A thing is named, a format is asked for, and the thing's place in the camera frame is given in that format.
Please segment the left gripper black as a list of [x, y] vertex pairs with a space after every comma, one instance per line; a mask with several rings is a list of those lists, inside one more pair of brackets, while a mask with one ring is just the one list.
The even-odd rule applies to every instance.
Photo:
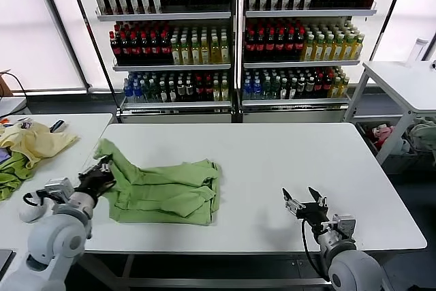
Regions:
[[80, 181], [77, 192], [88, 194], [98, 199], [109, 189], [115, 186], [114, 175], [110, 171], [110, 159], [101, 159], [98, 164], [88, 167], [78, 175]]

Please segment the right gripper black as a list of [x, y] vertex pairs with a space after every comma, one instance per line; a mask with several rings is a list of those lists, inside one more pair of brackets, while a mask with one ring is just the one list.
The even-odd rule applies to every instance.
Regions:
[[308, 189], [316, 202], [306, 202], [301, 204], [299, 201], [293, 199], [289, 192], [283, 188], [282, 192], [285, 207], [298, 219], [305, 219], [309, 223], [312, 233], [322, 233], [325, 230], [323, 223], [329, 221], [327, 217], [328, 205], [326, 197], [322, 196], [312, 187], [308, 187]]

